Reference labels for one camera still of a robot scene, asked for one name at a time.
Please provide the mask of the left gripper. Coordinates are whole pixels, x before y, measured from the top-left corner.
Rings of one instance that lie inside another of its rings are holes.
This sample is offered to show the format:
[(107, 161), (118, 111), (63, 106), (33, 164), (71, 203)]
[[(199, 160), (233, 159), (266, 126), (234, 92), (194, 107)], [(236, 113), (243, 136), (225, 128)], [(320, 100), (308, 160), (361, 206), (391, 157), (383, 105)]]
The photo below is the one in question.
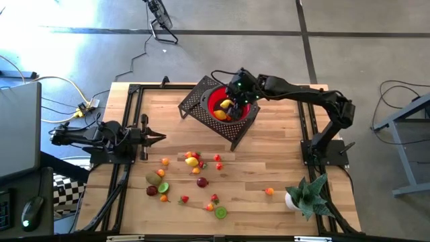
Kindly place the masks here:
[(163, 140), (166, 138), (165, 134), (155, 132), (151, 128), (148, 128), (148, 116), (146, 114), (142, 114), (140, 116), (141, 127), (138, 128), (137, 125), (134, 125), (130, 128), (130, 142), (132, 145), (140, 145), (140, 160), (147, 160), (148, 155), (146, 153), (147, 146), (147, 138), (149, 136), (153, 136), (148, 139), (148, 145), (151, 147), (153, 144)]

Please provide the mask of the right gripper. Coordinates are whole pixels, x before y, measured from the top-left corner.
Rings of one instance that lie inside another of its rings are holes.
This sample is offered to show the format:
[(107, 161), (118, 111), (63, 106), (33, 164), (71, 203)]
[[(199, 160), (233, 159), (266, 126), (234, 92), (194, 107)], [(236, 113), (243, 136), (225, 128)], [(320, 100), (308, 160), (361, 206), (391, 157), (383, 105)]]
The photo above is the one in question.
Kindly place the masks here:
[(227, 85), (226, 94), (230, 98), (229, 109), (233, 110), (235, 120), (240, 120), (244, 112), (237, 103), (254, 103), (261, 97), (257, 84), (257, 78), (244, 68), (239, 69), (232, 76)]

